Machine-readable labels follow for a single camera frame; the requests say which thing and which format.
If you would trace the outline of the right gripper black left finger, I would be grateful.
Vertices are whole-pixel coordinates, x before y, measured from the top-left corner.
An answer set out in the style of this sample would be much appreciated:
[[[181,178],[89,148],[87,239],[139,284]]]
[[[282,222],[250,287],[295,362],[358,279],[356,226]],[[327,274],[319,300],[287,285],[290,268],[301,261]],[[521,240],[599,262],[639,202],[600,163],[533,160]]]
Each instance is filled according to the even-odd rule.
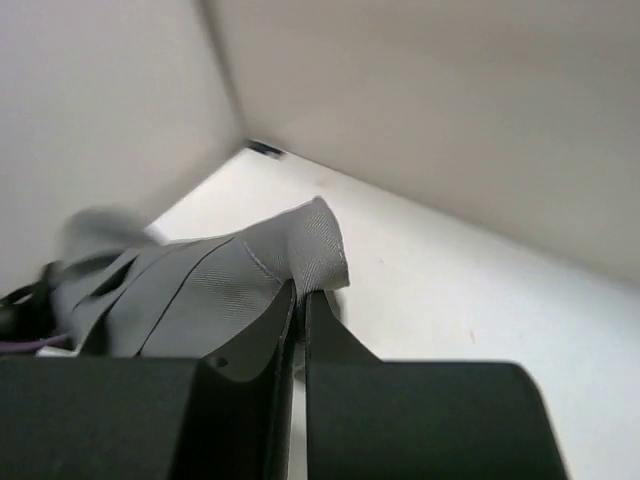
[[[295,305],[291,284],[201,359],[14,357],[1,362],[5,479],[269,479]]]

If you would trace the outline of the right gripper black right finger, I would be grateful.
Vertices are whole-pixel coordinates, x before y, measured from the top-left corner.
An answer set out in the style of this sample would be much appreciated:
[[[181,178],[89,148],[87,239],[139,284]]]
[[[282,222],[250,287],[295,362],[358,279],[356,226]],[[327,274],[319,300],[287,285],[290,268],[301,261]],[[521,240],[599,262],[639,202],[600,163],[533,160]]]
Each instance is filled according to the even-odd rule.
[[[509,362],[384,361],[306,301],[312,479],[563,479],[541,394]]]

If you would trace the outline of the grey pleated skirt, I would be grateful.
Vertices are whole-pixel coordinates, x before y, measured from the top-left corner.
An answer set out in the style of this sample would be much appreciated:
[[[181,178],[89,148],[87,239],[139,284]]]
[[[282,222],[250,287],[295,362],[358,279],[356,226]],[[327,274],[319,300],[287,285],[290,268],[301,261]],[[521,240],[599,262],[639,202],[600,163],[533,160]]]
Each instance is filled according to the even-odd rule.
[[[82,355],[201,358],[291,284],[298,303],[349,283],[339,223],[315,198],[218,237],[164,243],[117,209],[62,230],[54,309]]]

